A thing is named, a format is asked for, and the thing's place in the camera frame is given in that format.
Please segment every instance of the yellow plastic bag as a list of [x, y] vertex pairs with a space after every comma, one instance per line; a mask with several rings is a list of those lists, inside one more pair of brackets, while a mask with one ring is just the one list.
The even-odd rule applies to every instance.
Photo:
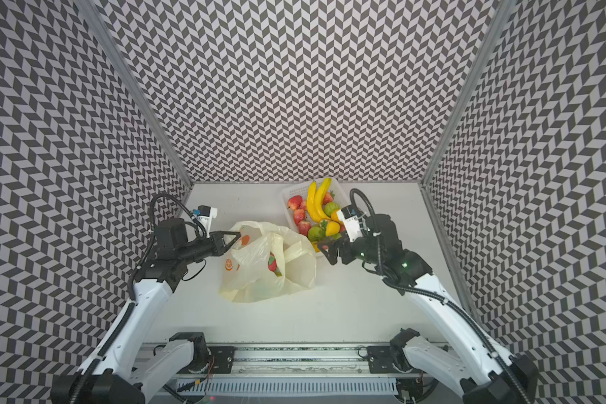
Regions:
[[227, 252], [218, 293], [252, 303], [314, 287], [316, 257], [307, 237], [269, 222], [238, 222], [242, 237]]

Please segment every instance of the white table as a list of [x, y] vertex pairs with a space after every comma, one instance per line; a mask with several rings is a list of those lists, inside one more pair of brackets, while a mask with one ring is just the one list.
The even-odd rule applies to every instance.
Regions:
[[[211, 230], [228, 230], [237, 221], [287, 225], [280, 199], [287, 184], [195, 185], [187, 207], [218, 208]], [[403, 246], [433, 267], [448, 292], [456, 289], [416, 183], [346, 183], [364, 191], [375, 212], [389, 214]], [[411, 327], [442, 342], [429, 319], [408, 299], [386, 287], [360, 261], [331, 266], [317, 260], [312, 290], [250, 304], [230, 303], [218, 295], [224, 259], [207, 259], [194, 280], [181, 282], [155, 320], [147, 343], [165, 342], [180, 331], [202, 331], [211, 343], [378, 343]], [[189, 276], [201, 264], [192, 264]]]

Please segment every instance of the pile of fruit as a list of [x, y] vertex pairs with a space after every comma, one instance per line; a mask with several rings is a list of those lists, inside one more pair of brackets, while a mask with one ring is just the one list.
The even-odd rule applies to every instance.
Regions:
[[[288, 207], [294, 211], [294, 222], [299, 227], [299, 233], [307, 236], [316, 251], [318, 241], [326, 237], [339, 238], [339, 233], [345, 230], [337, 217], [341, 206], [334, 202], [334, 194], [328, 192], [330, 182], [331, 179], [326, 178], [317, 189], [316, 182], [313, 181], [307, 190], [306, 199], [297, 195], [288, 200]], [[306, 220], [306, 212], [312, 221], [316, 222], [314, 226]]]

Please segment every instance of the strawberry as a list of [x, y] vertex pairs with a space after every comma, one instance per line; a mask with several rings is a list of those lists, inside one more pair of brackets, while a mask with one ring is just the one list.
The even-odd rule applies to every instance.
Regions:
[[307, 232], [309, 231], [310, 223], [308, 221], [300, 221], [299, 222], [299, 233], [303, 234], [303, 236], [307, 237]]
[[303, 197], [301, 197], [300, 195], [297, 195], [296, 197], [291, 197], [290, 200], [288, 200], [288, 207], [292, 210], [296, 210], [301, 205], [301, 202], [303, 202]]
[[299, 222], [305, 219], [305, 210], [304, 209], [296, 209], [294, 210], [294, 222], [296, 225], [299, 225]]
[[322, 205], [325, 204], [329, 204], [330, 202], [332, 202], [335, 199], [335, 193], [334, 192], [326, 192], [326, 196], [323, 197], [323, 202], [321, 202]]

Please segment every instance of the patterned back wall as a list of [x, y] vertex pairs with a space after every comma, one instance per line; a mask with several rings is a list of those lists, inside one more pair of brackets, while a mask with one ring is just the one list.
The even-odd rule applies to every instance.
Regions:
[[96, 0], [197, 181], [421, 179], [498, 0]]
[[430, 183], [542, 403], [606, 403], [606, 1], [517, 4]]
[[0, 1], [0, 403], [105, 335], [160, 190], [186, 185], [72, 4]]

